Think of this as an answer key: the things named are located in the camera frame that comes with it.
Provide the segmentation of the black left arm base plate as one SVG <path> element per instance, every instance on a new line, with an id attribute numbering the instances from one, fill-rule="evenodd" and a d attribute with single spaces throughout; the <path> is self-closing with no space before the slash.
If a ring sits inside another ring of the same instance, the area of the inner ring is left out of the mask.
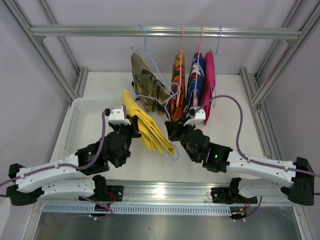
<path id="1" fill-rule="evenodd" d="M 119 185 L 107 186 L 98 191 L 94 186 L 89 185 L 80 187 L 80 189 L 82 192 L 78 197 L 79 201 L 86 201 L 83 196 L 97 202 L 121 202 L 123 198 L 123 188 Z"/>

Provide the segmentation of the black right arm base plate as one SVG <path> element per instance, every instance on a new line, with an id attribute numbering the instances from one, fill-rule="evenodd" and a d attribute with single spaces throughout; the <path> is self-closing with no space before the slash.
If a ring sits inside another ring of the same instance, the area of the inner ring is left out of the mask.
<path id="1" fill-rule="evenodd" d="M 257 197 L 244 197 L 239 194 L 238 190 L 229 189 L 228 187 L 213 187 L 211 188 L 211 193 L 213 203 L 216 204 L 257 204 Z"/>

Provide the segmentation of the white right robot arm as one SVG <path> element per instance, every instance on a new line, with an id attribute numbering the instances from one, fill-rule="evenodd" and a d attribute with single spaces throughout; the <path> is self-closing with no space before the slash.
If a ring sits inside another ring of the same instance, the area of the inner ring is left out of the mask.
<path id="1" fill-rule="evenodd" d="M 315 176 L 309 161 L 297 157 L 294 161 L 272 160 L 245 156 L 239 150 L 212 143 L 195 126 L 166 121 L 168 138 L 180 142 L 190 160 L 213 173 L 237 173 L 254 179 L 234 177 L 224 193 L 211 191 L 215 203 L 257 202 L 258 197 L 284 195 L 295 204 L 312 206 L 315 203 Z"/>

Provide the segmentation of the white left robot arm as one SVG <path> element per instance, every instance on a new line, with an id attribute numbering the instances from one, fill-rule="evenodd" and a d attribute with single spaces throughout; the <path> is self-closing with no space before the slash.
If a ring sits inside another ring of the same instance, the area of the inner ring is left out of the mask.
<path id="1" fill-rule="evenodd" d="M 109 123 L 112 131 L 99 141 L 75 153 L 36 167 L 10 165 L 8 176 L 12 185 L 5 197 L 14 206 L 26 206 L 50 198 L 78 198 L 80 201 L 121 201 L 119 186 L 108 186 L 101 174 L 110 165 L 122 167 L 131 156 L 132 140 L 140 138 L 138 117 L 127 116 L 124 124 Z"/>

